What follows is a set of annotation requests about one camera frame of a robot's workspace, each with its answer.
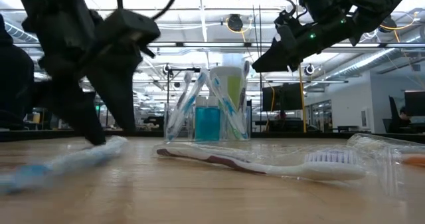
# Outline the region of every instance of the computer monitor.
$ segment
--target computer monitor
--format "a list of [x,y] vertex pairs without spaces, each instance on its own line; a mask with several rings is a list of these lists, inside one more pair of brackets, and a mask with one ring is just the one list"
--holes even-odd
[[299,84],[284,84],[281,93],[282,110],[301,110],[303,102]]
[[404,92],[407,116],[425,116],[425,91]]
[[299,84],[284,84],[283,86],[274,86],[274,102],[273,90],[271,87],[262,89],[262,110],[277,111],[277,110],[301,110],[301,87]]
[[280,110],[280,92],[281,86],[267,87],[262,89],[262,107],[263,111],[277,111]]

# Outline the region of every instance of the office chair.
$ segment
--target office chair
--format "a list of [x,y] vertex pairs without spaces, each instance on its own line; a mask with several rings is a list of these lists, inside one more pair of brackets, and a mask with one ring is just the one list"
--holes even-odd
[[391,123],[389,131],[394,134],[414,134],[415,131],[411,127],[401,127],[401,118],[398,115],[396,102],[393,97],[389,96],[391,109]]
[[384,123],[384,127],[385,127],[385,132],[387,134],[391,133],[391,122],[392,119],[391,118],[383,118],[382,122]]

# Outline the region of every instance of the person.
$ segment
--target person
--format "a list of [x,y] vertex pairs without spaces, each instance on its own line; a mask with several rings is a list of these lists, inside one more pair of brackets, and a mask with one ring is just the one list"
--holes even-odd
[[410,117],[407,116],[406,108],[404,106],[400,109],[399,117],[400,117],[400,127],[406,127],[411,123]]
[[34,62],[13,39],[5,28],[0,14],[0,126],[23,124],[31,107],[34,84]]
[[283,122],[285,122],[285,118],[286,118],[286,113],[283,110],[280,110],[279,114],[276,115],[276,120],[282,120]]

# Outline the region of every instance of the desk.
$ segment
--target desk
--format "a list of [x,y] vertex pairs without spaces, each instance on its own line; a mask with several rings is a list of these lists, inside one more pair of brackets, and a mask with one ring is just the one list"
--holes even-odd
[[412,129],[414,129],[416,133],[425,132],[425,123],[411,123],[408,125],[408,127],[411,127]]
[[339,133],[341,132],[354,132],[359,130],[358,126],[338,126],[337,128],[332,128],[332,130],[337,130]]
[[[376,195],[380,190],[372,187],[362,191],[153,158],[151,149],[162,143],[161,138],[129,140],[133,146],[128,154],[67,177],[61,186],[0,197],[2,223],[416,224],[424,220],[422,169],[409,169],[413,182],[408,200],[397,201]],[[344,142],[251,141],[257,148]],[[87,146],[77,138],[3,143],[0,168],[51,159]]]

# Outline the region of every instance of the blue toothbrush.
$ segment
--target blue toothbrush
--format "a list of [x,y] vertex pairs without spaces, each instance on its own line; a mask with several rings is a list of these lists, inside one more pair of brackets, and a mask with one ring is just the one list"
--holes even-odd
[[207,81],[207,77],[208,77],[208,71],[204,68],[201,69],[198,79],[193,85],[193,88],[190,91],[187,99],[184,101],[184,103],[181,104],[181,110],[179,111],[178,116],[175,118],[174,124],[167,125],[167,127],[169,127],[167,128],[167,133],[166,133],[168,142],[173,141],[179,135],[181,126],[183,125],[183,122],[185,121],[185,118],[187,117],[187,114],[189,113],[189,109],[191,108],[192,104],[195,102],[199,92],[201,91],[202,86],[204,86],[205,82]]

